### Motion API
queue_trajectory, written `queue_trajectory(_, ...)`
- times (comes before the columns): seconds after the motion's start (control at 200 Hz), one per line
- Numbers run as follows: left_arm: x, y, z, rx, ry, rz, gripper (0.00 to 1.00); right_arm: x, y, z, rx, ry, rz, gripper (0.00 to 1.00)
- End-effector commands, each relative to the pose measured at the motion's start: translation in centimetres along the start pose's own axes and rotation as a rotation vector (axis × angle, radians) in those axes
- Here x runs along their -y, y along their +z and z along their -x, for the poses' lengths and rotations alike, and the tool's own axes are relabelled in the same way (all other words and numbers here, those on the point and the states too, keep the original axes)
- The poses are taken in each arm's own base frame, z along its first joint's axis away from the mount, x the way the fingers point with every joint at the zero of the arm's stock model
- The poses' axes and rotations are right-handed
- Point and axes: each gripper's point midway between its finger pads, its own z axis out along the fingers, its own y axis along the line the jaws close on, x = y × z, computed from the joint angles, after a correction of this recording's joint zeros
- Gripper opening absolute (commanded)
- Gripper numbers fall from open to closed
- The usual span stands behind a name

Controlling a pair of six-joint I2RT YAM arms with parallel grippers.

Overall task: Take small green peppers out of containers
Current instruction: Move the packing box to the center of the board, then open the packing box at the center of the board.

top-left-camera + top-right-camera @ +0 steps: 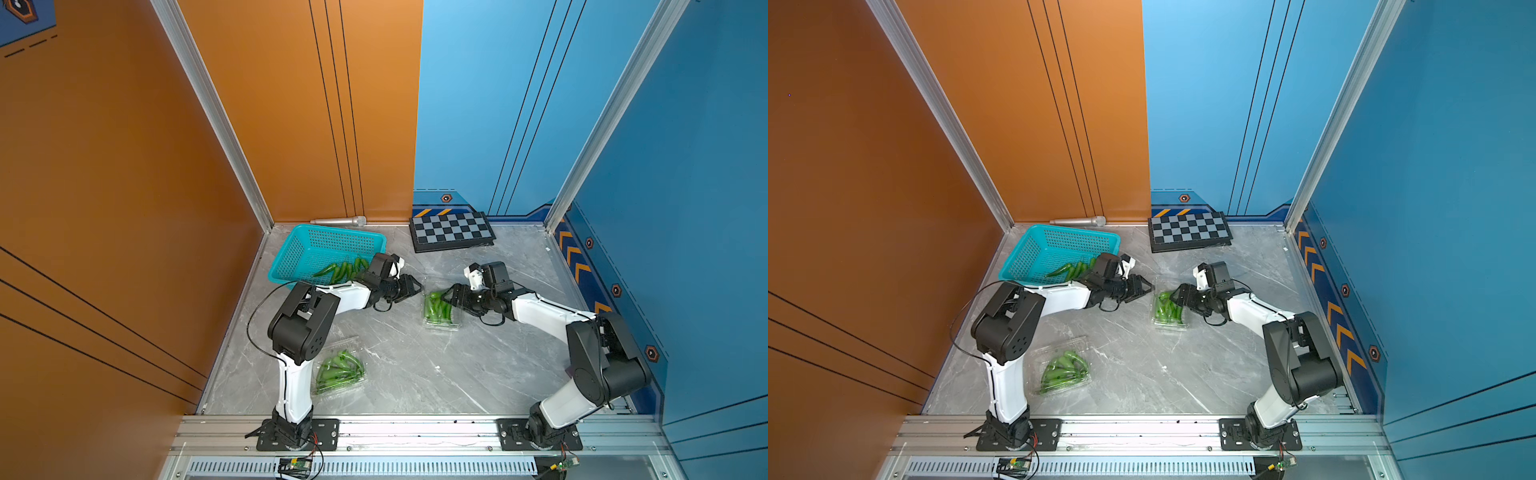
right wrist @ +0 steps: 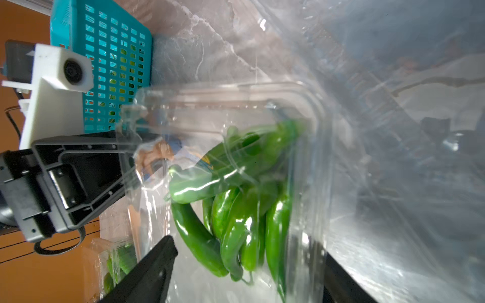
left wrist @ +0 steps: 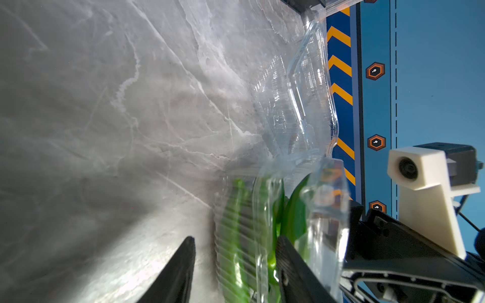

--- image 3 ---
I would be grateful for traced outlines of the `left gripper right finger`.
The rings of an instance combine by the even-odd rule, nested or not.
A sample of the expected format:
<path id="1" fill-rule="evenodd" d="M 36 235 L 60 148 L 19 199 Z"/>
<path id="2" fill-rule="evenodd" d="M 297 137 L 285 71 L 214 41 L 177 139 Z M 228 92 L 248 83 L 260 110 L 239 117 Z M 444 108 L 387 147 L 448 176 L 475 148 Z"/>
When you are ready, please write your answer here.
<path id="1" fill-rule="evenodd" d="M 282 302 L 335 302 L 287 237 L 278 238 L 275 256 Z"/>

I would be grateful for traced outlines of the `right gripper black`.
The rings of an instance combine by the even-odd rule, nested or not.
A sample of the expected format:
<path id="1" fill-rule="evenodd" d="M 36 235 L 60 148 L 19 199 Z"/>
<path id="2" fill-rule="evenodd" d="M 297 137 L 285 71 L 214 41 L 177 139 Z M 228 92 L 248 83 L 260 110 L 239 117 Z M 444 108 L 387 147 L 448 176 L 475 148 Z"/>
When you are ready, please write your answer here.
<path id="1" fill-rule="evenodd" d="M 484 259 L 461 259 L 352 201 L 341 291 L 350 302 L 484 302 Z"/>

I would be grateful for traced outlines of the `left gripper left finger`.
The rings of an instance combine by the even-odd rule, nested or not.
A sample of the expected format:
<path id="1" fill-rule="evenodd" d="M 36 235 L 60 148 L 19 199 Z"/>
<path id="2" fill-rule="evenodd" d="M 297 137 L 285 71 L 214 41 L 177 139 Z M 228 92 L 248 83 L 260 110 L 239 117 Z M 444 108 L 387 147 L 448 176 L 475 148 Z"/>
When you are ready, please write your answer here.
<path id="1" fill-rule="evenodd" d="M 195 239 L 188 236 L 138 302 L 189 302 L 195 257 Z"/>

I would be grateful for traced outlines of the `green peppers bunch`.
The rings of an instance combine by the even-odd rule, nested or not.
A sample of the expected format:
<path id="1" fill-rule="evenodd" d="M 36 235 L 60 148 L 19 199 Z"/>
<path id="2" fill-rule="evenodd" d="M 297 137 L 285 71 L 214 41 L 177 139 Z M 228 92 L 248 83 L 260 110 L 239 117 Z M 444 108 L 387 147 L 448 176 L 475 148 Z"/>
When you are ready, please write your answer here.
<path id="1" fill-rule="evenodd" d="M 291 194 L 276 174 L 232 176 L 227 196 L 215 211 L 217 280 L 225 302 L 282 302 L 277 272 L 279 236 L 291 242 L 306 232 L 306 205 L 300 192 Z"/>

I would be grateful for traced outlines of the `clear clamshell container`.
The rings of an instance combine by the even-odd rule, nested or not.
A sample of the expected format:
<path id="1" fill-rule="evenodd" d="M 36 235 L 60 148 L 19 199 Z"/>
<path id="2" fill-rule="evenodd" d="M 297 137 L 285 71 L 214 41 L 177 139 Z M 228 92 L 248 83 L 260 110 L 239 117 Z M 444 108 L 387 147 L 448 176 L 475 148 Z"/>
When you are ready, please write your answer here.
<path id="1" fill-rule="evenodd" d="M 276 174 L 284 179 L 287 194 L 300 178 L 308 176 L 299 195 L 306 205 L 306 232 L 299 241 L 290 242 L 340 302 L 339 284 L 349 238 L 349 190 L 343 161 L 332 157 L 338 119 L 330 89 L 326 19 L 313 12 L 307 12 L 306 17 L 306 31 L 293 58 L 285 62 L 274 57 L 255 87 L 253 104 L 272 157 L 252 167 L 231 170 L 224 178 L 223 195 L 214 212 L 227 196 L 232 176 Z"/>

